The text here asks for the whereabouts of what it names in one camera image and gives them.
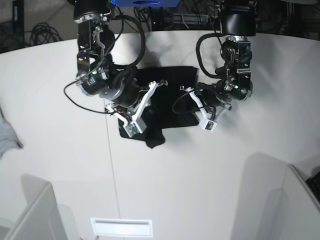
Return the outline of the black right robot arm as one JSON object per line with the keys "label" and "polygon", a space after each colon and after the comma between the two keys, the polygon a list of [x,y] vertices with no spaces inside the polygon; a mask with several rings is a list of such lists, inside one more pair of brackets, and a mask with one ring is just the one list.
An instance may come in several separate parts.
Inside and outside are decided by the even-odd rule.
{"label": "black right robot arm", "polygon": [[[77,74],[73,84],[89,96],[99,96],[111,102],[104,115],[116,115],[132,121],[143,98],[145,87],[136,79],[137,65],[146,50],[146,36],[141,23],[121,11],[113,0],[73,0],[73,19],[78,25]],[[119,36],[109,28],[112,21],[132,22],[140,35],[140,51],[129,64],[116,64],[111,51]]]}

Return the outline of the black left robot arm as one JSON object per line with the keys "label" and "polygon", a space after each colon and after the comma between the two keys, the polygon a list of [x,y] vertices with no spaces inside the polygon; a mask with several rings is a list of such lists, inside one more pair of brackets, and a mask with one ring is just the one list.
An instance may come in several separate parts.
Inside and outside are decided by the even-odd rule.
{"label": "black left robot arm", "polygon": [[[218,20],[220,32],[201,36],[195,47],[202,72],[218,80],[212,85],[198,84],[197,94],[212,120],[217,119],[217,107],[230,110],[232,100],[246,100],[253,93],[250,68],[253,54],[248,38],[256,35],[254,3],[249,0],[223,0],[219,4]],[[203,41],[220,37],[225,37],[220,45],[224,65],[211,74],[204,67],[200,48]]]}

